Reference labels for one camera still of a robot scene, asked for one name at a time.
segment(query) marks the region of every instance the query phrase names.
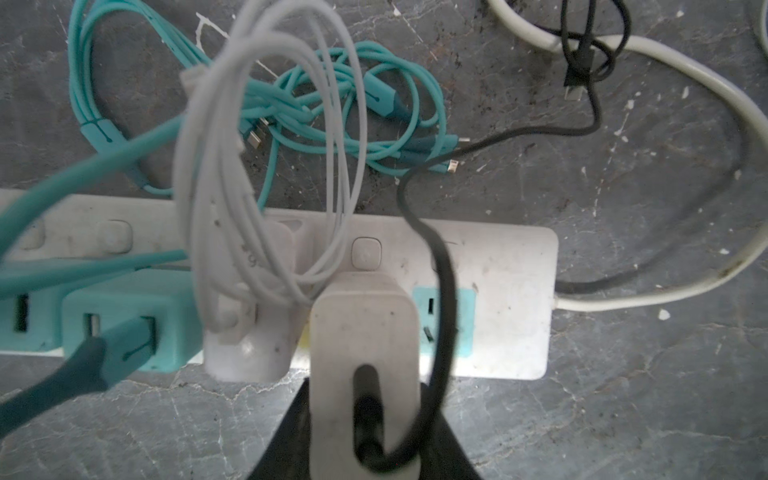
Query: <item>power strip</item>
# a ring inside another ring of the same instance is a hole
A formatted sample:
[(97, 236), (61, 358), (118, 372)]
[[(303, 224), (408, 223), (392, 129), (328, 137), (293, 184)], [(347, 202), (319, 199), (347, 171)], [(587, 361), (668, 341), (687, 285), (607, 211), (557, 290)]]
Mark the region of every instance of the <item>power strip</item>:
[[(0, 189), (5, 209), (23, 190)], [(302, 220), (322, 245), (326, 214), (267, 209), (278, 221)], [(547, 354), (558, 239), (552, 230), (496, 223), (428, 220), (448, 244), (459, 295), (459, 338), (454, 374), (500, 379), (541, 378)], [(355, 215), (349, 254), (339, 271), (375, 270), (411, 293), (422, 318), (421, 371), (432, 366), (430, 337), (437, 332), (437, 281), (429, 250), (400, 217)], [(71, 195), (22, 236), (7, 260), (103, 258), (180, 248), (171, 200)], [(302, 341), (291, 366), (308, 369)], [(60, 350), (48, 353), (61, 355)], [(197, 356), (192, 361), (201, 361)]]

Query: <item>white cable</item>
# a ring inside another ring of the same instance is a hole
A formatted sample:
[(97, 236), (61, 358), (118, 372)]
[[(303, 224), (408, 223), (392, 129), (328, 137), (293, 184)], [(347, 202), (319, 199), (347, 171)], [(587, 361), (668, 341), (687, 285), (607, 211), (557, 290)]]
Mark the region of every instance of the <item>white cable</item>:
[[(349, 219), (360, 195), (366, 165), (368, 125), (363, 95), (356, 98), (360, 139), (350, 186), (339, 89), (328, 45), (315, 17), (334, 27), (348, 52), (356, 90), (365, 91), (355, 46), (342, 19), (323, 0), (280, 0), (266, 9), (263, 5), (263, 0), (249, 0), (241, 9), (224, 49), (190, 97), (174, 152), (174, 201), (180, 236), (190, 257), (200, 319), (213, 332), (229, 327), (217, 321), (213, 300), (219, 293), (284, 306), (312, 304), (343, 260)], [(322, 52), (322, 61), (305, 41), (276, 29), (286, 17), (295, 15), (306, 19), (317, 49)], [(291, 271), (280, 259), (280, 249), (270, 236), (241, 163), (240, 145), (234, 140), (249, 71), (253, 63), (267, 56), (283, 56), (300, 65), (323, 101), (328, 133), (328, 237), (326, 249), (303, 273)], [(225, 258), (211, 258), (209, 236), (215, 230), (223, 234)], [(257, 259), (253, 268), (249, 266), (250, 254)], [(212, 262), (231, 262), (250, 292), (242, 291), (232, 280), (216, 278)]]
[(752, 29), (763, 48), (763, 53), (768, 55), (768, 0), (747, 0), (748, 12), (752, 21)]
[[(491, 10), (512, 33), (535, 47), (553, 53), (561, 51), (560, 38), (527, 22), (517, 12), (512, 10), (505, 0), (487, 1), (491, 6)], [(616, 48), (621, 41), (621, 36), (607, 35), (599, 39), (609, 47)], [(745, 122), (752, 126), (760, 141), (763, 142), (763, 146), (768, 148), (768, 118), (744, 92), (726, 78), (721, 77), (715, 71), (680, 52), (649, 38), (633, 35), (630, 37), (625, 50), (634, 51), (658, 60), (709, 88), (738, 112)], [(602, 312), (636, 306), (659, 305), (691, 298), (692, 296), (701, 295), (715, 289), (733, 279), (754, 262), (767, 247), (768, 224), (764, 224), (757, 231), (755, 237), (726, 266), (698, 281), (671, 287), (661, 292), (618, 298), (582, 300), (570, 296), (556, 296), (554, 308), (578, 312)]]

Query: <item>marble surface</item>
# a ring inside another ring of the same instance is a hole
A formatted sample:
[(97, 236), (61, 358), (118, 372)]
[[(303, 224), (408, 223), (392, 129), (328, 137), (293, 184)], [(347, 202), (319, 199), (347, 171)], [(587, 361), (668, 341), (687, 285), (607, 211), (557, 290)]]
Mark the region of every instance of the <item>marble surface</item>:
[[(200, 15), (227, 29), (233, 0), (149, 2), (191, 38)], [(574, 4), (574, 20), (586, 2)], [(768, 106), (768, 60), (742, 2), (627, 2), (634, 31), (703, 61)], [(556, 0), (514, 0), (556, 25)], [(91, 154), (68, 101), (69, 0), (5, 0), (0, 19), (0, 186), (27, 188)], [(394, 8), (402, 13), (394, 15)], [(480, 138), (532, 122), (585, 124), (563, 100), (564, 62), (533, 51), (482, 0), (338, 0), (356, 40), (425, 65), (445, 94), (449, 130)], [(618, 31), (600, 3), (598, 31)], [(210, 54), (222, 38), (201, 31)], [(286, 64), (267, 65), (282, 71)], [(137, 134), (180, 111), (178, 66), (139, 18), (99, 27), (94, 78), (104, 113)], [(256, 75), (268, 79), (265, 71)], [(585, 139), (528, 137), (424, 176), (425, 217), (526, 223), (561, 240), (559, 288), (629, 294), (720, 265), (768, 216), (765, 152), (711, 93), (634, 54), (598, 87), (604, 127)], [(396, 134), (386, 124), (377, 135)], [(162, 183), (170, 147), (145, 162)], [(270, 204), (319, 209), (317, 158), (281, 157)], [(258, 182), (263, 158), (250, 173)], [(141, 196), (114, 175), (88, 193)], [(360, 211), (397, 214), (395, 184), (371, 172)], [(705, 296), (659, 308), (555, 312), (546, 376), (455, 379), (445, 415), (483, 478), (768, 478), (768, 260)], [(57, 359), (0, 357), (0, 398)], [(200, 367), (135, 374), (37, 418), (0, 447), (0, 478), (242, 478), (256, 464), (304, 372), (276, 385), (218, 383)]]

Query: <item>black usb plug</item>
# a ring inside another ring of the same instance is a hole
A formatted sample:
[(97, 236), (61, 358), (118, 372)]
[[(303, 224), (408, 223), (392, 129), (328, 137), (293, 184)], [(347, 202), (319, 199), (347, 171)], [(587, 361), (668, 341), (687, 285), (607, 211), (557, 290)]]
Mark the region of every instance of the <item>black usb plug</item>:
[(574, 58), (578, 66), (574, 68), (568, 65), (568, 70), (565, 72), (565, 100), (579, 101), (587, 89), (594, 61), (594, 50), (588, 43), (582, 42), (574, 52)]

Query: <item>teal outlet panel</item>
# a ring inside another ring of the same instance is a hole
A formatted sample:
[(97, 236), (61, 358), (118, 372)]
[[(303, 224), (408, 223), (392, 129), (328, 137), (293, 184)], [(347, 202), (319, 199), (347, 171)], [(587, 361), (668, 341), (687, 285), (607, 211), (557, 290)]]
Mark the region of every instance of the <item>teal outlet panel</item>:
[(147, 268), (64, 298), (64, 355), (72, 355), (87, 336), (138, 317), (154, 319), (155, 328), (155, 353), (139, 370), (175, 372), (202, 349), (191, 273)]
[[(0, 277), (12, 278), (83, 262), (65, 258), (7, 262), (0, 268)], [(116, 275), (119, 273), (63, 283), (0, 300), (0, 350), (47, 352), (57, 349), (61, 346), (61, 302), (64, 297), (73, 290)]]
[[(477, 293), (468, 288), (456, 292), (458, 307), (458, 334), (456, 336), (456, 356), (468, 357), (472, 354), (472, 338), (475, 334), (475, 298)], [(413, 301), (419, 311), (419, 344), (422, 355), (435, 355), (435, 341), (438, 335), (439, 292), (435, 287), (417, 286), (413, 289)]]

